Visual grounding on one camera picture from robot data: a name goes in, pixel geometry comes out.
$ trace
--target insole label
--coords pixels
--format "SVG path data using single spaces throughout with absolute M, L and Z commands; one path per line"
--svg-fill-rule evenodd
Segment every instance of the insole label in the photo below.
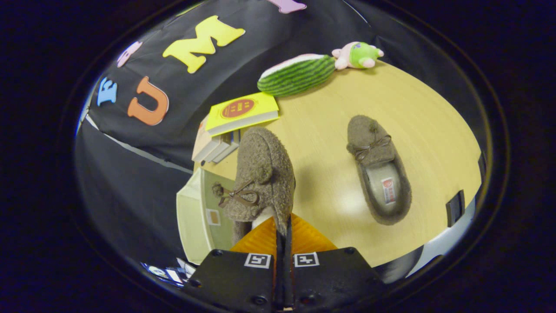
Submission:
M 394 179 L 392 177 L 388 177 L 386 179 L 381 180 L 383 184 L 383 191 L 384 191 L 384 202 L 386 204 L 396 202 L 396 192 L 394 191 Z

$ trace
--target red circle emblem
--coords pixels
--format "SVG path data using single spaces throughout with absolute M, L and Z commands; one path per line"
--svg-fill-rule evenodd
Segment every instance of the red circle emblem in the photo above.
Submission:
M 241 116 L 253 109 L 255 107 L 255 102 L 251 99 L 239 99 L 236 100 L 228 105 L 222 110 L 222 117 L 223 118 L 236 118 Z

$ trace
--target watermelon plush toy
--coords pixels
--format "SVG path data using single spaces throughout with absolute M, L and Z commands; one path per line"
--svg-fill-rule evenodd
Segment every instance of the watermelon plush toy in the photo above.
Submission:
M 275 97 L 296 95 L 325 82 L 335 70 L 334 62 L 328 55 L 296 56 L 262 73 L 257 87 Z

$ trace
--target foam letter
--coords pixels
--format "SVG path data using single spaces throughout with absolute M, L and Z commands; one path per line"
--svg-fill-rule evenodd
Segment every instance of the foam letter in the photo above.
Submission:
M 130 45 L 118 58 L 117 62 L 118 62 L 118 67 L 122 67 L 127 60 L 129 60 L 130 56 L 132 54 L 135 53 L 135 51 L 137 51 L 139 49 L 139 47 L 141 47 L 143 43 L 142 42 L 134 42 L 132 45 Z
M 211 37 L 216 39 L 219 47 L 224 47 L 245 33 L 242 28 L 233 28 L 211 16 L 195 27 L 197 38 L 176 40 L 164 50 L 163 57 L 173 56 L 187 65 L 187 72 L 195 73 L 205 62 L 204 56 L 195 56 L 192 52 L 214 54 L 216 52 Z
M 303 10 L 307 5 L 295 2 L 294 0 L 268 0 L 279 7 L 278 12 L 288 14 L 291 12 Z
M 168 112 L 168 96 L 164 91 L 149 83 L 147 76 L 143 77 L 139 85 L 137 85 L 137 93 L 140 94 L 142 92 L 156 100 L 156 109 L 154 111 L 147 110 L 139 103 L 137 98 L 134 97 L 131 99 L 130 106 L 127 108 L 127 115 L 129 117 L 136 117 L 147 125 L 154 126 L 160 123 L 166 115 L 166 112 Z
M 101 84 L 98 86 L 98 96 L 97 105 L 100 106 L 101 103 L 105 101 L 116 102 L 116 91 L 118 90 L 118 84 L 108 78 L 103 78 Z

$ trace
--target wooden table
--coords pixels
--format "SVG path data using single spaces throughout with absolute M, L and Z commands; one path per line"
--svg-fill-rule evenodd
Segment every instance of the wooden table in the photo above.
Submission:
M 480 186 L 480 149 L 469 126 L 444 98 L 394 66 L 335 72 L 317 89 L 277 102 L 280 119 L 261 126 L 280 138 L 293 163 L 293 212 L 339 248 L 356 247 L 371 266 L 434 238 L 447 227 L 446 202 L 463 189 L 467 206 Z M 392 136 L 413 189 L 408 215 L 393 226 L 372 218 L 345 148 L 357 114 Z M 236 159 L 237 150 L 203 168 L 234 179 Z

